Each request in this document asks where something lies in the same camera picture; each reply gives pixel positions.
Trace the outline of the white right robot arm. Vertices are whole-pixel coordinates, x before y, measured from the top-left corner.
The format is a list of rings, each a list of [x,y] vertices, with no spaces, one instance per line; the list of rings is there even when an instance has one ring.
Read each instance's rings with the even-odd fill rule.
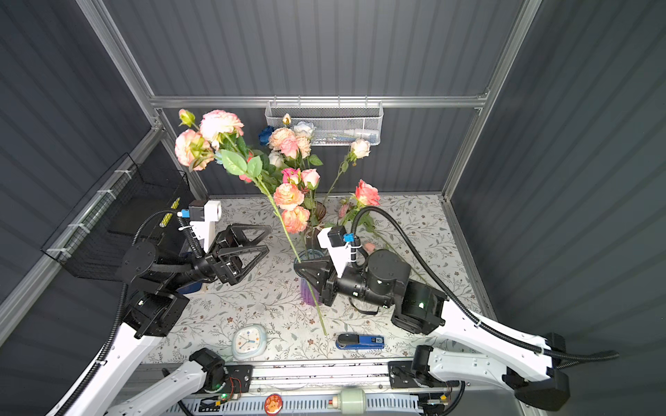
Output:
[[[561,336],[529,335],[475,313],[466,315],[450,296],[411,280],[410,266],[391,251],[376,251],[363,265],[346,265],[342,274],[330,257],[297,263],[295,272],[315,288],[319,303],[330,306],[341,295],[392,309],[391,322],[400,329],[473,350],[452,356],[434,346],[419,346],[411,374],[421,384],[479,381],[552,412],[570,398],[568,376],[551,356],[565,349]]]

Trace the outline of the blue rose stem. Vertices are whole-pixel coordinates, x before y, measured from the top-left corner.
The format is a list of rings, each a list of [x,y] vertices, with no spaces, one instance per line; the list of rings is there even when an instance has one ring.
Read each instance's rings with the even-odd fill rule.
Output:
[[[268,146],[274,131],[275,128],[273,126],[267,126],[264,128],[258,135],[258,143],[262,146]]]

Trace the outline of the small pink rosebud stem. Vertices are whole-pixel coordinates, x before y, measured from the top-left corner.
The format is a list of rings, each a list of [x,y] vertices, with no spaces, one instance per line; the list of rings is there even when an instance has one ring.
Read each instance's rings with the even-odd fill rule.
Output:
[[[310,139],[305,136],[296,136],[284,139],[280,151],[287,159],[303,161],[311,155]]]

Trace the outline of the light pink rose stem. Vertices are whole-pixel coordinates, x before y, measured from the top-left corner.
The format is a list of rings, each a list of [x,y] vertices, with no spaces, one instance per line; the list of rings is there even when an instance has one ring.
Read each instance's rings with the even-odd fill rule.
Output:
[[[301,173],[302,191],[305,194],[305,207],[313,210],[316,207],[316,191],[319,187],[320,175],[316,169],[307,169]]]

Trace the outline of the magenta pink rose stem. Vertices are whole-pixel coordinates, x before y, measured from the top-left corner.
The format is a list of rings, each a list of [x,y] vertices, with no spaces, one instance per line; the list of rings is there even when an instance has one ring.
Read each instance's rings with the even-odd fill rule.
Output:
[[[298,168],[285,168],[282,175],[284,184],[299,185],[301,183],[301,171]]]

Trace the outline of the red pink rose stem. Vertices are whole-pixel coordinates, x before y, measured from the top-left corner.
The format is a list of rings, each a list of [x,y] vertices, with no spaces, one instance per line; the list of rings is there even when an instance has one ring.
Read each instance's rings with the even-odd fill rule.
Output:
[[[380,194],[376,187],[363,180],[359,180],[355,192],[350,194],[348,198],[341,200],[336,221],[323,223],[319,228],[328,228],[335,225],[351,225],[362,209],[369,206],[380,206],[380,199]]]

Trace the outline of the red glass vase with ribbon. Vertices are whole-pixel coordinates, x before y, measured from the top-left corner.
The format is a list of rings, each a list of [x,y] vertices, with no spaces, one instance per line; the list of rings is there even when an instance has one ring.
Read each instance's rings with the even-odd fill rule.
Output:
[[[316,202],[314,208],[310,211],[310,225],[317,226],[322,223],[326,216],[327,210],[322,202]]]

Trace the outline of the blue purple glass vase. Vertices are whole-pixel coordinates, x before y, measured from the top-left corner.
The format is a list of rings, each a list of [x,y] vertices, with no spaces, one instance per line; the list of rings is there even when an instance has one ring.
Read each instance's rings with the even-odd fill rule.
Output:
[[[324,257],[324,252],[317,249],[306,249],[299,253],[302,261],[315,260]],[[310,291],[310,284],[303,278],[300,279],[300,296],[304,304],[314,307],[318,298],[316,289]]]

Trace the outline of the peach rose stem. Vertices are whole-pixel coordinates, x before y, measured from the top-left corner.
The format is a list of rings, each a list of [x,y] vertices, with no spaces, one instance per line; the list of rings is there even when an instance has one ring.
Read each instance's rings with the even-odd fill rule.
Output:
[[[278,128],[273,132],[273,134],[270,138],[269,147],[272,150],[281,152],[280,151],[280,145],[282,144],[284,139],[287,139],[287,138],[290,138],[290,137],[296,137],[295,133],[291,129],[289,129],[289,128]]]

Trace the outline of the coral pink rose stem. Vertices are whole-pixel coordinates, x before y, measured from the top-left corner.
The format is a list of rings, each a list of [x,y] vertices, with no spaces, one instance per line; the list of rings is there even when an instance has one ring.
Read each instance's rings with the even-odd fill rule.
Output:
[[[254,162],[254,159],[255,159],[254,153],[252,151],[249,151],[248,156],[246,158],[246,172],[239,176],[239,178],[246,183],[253,182],[253,180],[257,177],[255,169],[256,163]]]

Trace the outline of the large peach rose spray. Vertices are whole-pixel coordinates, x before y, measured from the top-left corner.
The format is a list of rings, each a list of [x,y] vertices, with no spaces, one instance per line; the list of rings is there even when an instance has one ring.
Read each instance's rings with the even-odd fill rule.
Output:
[[[303,161],[294,161],[287,159],[281,152],[272,150],[269,145],[265,152],[249,147],[245,141],[245,125],[237,114],[224,110],[213,110],[198,120],[194,113],[182,109],[179,111],[179,118],[180,125],[184,126],[186,130],[181,132],[175,140],[175,156],[180,165],[185,166],[191,172],[203,171],[209,165],[216,163],[222,166],[228,174],[239,178],[246,172],[248,152],[254,153],[257,177],[249,184],[254,185],[261,194],[267,197],[273,214],[279,219],[284,235],[295,255],[295,260],[301,263],[302,260],[292,239],[297,234],[287,234],[284,230],[280,210],[275,205],[273,194],[279,185],[284,184],[282,171],[285,168],[298,168],[302,172],[312,168],[317,170],[319,166],[322,166],[321,159],[312,152],[312,138],[309,138],[310,157]]]

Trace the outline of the pale pink rose stem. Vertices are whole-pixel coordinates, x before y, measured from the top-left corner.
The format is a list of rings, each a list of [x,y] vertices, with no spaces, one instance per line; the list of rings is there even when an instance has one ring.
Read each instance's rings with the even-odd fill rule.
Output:
[[[340,163],[338,171],[336,172],[336,178],[333,180],[331,186],[326,192],[324,200],[329,199],[329,196],[331,195],[332,191],[335,189],[342,175],[346,173],[351,166],[355,166],[357,164],[357,161],[359,161],[359,159],[364,159],[368,157],[370,152],[371,152],[371,144],[369,143],[368,140],[356,139],[350,144],[350,150],[347,152],[342,162]]]

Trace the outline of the artificial flower bunch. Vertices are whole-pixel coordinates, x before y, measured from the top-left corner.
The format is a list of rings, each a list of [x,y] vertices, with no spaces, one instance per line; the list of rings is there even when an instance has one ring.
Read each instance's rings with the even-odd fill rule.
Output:
[[[406,262],[406,259],[401,255],[395,247],[390,244],[390,241],[386,239],[379,230],[377,230],[376,221],[372,218],[372,213],[377,213],[380,217],[383,217],[391,225],[398,234],[403,236],[402,228],[400,225],[390,217],[390,215],[383,211],[379,206],[364,206],[360,202],[357,202],[355,206],[350,208],[347,213],[342,218],[341,225],[350,224],[350,230],[352,233],[357,234],[357,232],[363,228],[366,233],[369,233],[374,236],[374,239],[381,241],[383,243],[383,248],[390,250],[394,254],[399,256],[400,260]]]

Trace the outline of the white mesh wall basket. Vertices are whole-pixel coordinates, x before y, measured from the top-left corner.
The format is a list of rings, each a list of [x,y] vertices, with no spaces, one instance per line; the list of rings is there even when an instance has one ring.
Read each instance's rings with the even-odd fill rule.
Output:
[[[342,97],[305,99],[273,99],[265,106],[266,124],[281,128],[285,114],[291,116],[291,128],[300,121],[311,122],[316,130],[312,144],[316,147],[347,146],[355,139],[343,134],[345,129],[375,129],[380,131],[381,142],[384,108],[378,101],[367,98],[343,99]]]

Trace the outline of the peach orange rose spray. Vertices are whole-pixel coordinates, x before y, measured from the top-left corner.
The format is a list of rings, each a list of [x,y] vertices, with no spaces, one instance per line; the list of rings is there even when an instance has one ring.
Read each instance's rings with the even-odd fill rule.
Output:
[[[292,183],[279,185],[273,200],[280,210],[280,218],[287,234],[299,234],[306,230],[310,221],[310,210],[305,208],[305,195]]]

